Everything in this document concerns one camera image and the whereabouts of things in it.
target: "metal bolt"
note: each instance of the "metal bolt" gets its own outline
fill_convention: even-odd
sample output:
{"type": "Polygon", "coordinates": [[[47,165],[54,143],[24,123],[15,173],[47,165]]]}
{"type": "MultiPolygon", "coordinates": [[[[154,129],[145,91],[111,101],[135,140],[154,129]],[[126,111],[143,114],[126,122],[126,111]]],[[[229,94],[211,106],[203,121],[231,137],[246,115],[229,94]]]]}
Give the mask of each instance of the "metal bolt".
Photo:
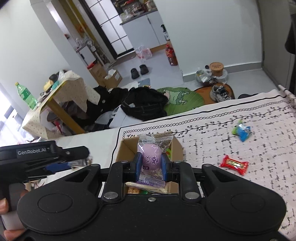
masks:
{"type": "Polygon", "coordinates": [[[156,198],[155,197],[150,197],[150,198],[148,198],[148,201],[155,202],[156,201],[156,198]]]}
{"type": "Polygon", "coordinates": [[[115,198],[117,198],[118,197],[118,193],[116,193],[116,192],[106,192],[105,194],[104,194],[104,198],[106,198],[106,199],[115,199],[115,198]]]}
{"type": "Polygon", "coordinates": [[[193,199],[198,199],[200,195],[197,192],[188,192],[185,193],[185,198],[193,200],[193,199]]]}

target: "black slipper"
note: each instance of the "black slipper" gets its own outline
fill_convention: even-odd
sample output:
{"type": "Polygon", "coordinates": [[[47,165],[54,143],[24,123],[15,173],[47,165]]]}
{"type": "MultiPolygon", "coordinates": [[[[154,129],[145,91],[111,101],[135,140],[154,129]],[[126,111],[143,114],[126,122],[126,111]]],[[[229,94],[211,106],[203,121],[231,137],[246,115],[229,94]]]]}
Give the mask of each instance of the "black slipper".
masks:
{"type": "Polygon", "coordinates": [[[140,65],[141,75],[148,74],[149,70],[145,64],[140,65]]]}
{"type": "Polygon", "coordinates": [[[134,80],[139,77],[140,77],[140,75],[139,75],[139,72],[137,71],[137,69],[135,69],[135,68],[131,69],[131,78],[134,80]]]}

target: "green rug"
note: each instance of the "green rug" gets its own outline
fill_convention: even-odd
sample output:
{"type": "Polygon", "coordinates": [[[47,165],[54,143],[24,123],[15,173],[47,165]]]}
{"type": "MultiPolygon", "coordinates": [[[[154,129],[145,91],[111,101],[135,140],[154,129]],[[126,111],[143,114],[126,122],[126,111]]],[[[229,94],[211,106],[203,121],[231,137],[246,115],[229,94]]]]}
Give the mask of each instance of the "green rug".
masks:
{"type": "Polygon", "coordinates": [[[161,93],[167,92],[170,94],[168,104],[164,107],[168,116],[180,114],[205,105],[202,96],[188,88],[166,87],[158,89],[157,91],[161,93]]]}

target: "finger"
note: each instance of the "finger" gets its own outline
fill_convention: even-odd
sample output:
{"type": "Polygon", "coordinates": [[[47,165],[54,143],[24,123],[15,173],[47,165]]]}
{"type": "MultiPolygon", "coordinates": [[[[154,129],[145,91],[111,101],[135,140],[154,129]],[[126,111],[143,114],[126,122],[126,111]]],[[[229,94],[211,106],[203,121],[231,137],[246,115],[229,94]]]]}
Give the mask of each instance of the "finger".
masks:
{"type": "Polygon", "coordinates": [[[12,241],[15,238],[19,237],[22,235],[24,232],[24,229],[18,229],[18,230],[4,230],[4,236],[8,241],[12,241]]]}
{"type": "Polygon", "coordinates": [[[6,198],[0,200],[0,215],[7,213],[8,209],[9,209],[9,205],[6,198]]]}
{"type": "Polygon", "coordinates": [[[20,193],[20,197],[24,196],[26,193],[28,193],[29,191],[28,190],[23,190],[21,193],[20,193]]]}

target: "red candy wrapper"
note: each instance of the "red candy wrapper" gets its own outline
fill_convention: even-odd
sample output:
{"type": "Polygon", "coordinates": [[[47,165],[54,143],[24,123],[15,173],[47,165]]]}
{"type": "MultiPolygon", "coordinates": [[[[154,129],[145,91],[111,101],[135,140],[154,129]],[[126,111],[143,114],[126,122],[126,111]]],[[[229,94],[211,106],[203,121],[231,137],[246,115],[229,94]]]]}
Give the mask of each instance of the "red candy wrapper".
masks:
{"type": "Polygon", "coordinates": [[[220,167],[228,167],[232,170],[238,171],[240,175],[245,175],[249,166],[248,161],[240,162],[230,159],[228,155],[223,158],[220,167]]]}

